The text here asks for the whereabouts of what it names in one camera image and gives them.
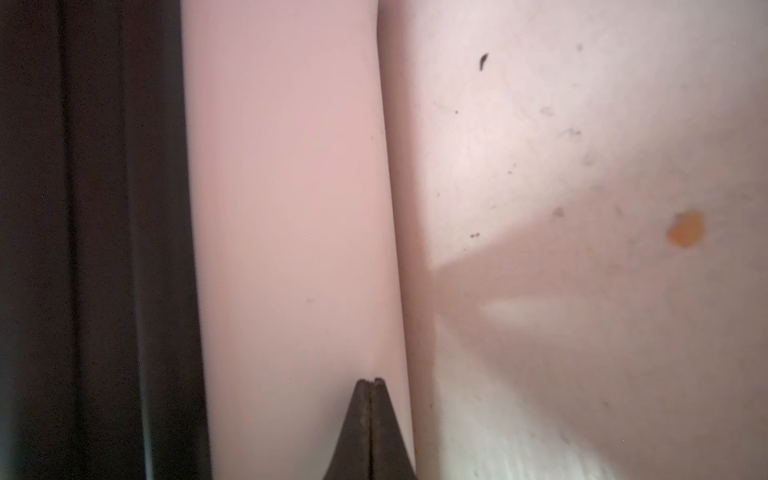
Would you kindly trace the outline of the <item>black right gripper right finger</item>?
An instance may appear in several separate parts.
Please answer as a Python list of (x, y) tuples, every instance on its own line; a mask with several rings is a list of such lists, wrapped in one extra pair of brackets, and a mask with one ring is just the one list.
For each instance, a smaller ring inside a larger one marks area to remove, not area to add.
[(370, 389), (369, 478), (416, 480), (385, 381), (376, 378)]

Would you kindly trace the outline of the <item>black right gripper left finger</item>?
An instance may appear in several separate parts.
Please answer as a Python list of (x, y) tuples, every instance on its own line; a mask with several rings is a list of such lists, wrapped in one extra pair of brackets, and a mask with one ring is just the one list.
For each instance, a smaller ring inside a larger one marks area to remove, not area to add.
[(371, 475), (371, 382), (353, 389), (325, 480), (366, 480)]

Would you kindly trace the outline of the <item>black suitcase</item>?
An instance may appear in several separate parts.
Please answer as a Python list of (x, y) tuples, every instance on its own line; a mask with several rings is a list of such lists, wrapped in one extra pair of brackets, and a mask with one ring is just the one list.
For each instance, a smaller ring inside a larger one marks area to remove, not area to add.
[(1, 475), (413, 465), (375, 1), (1, 5)]

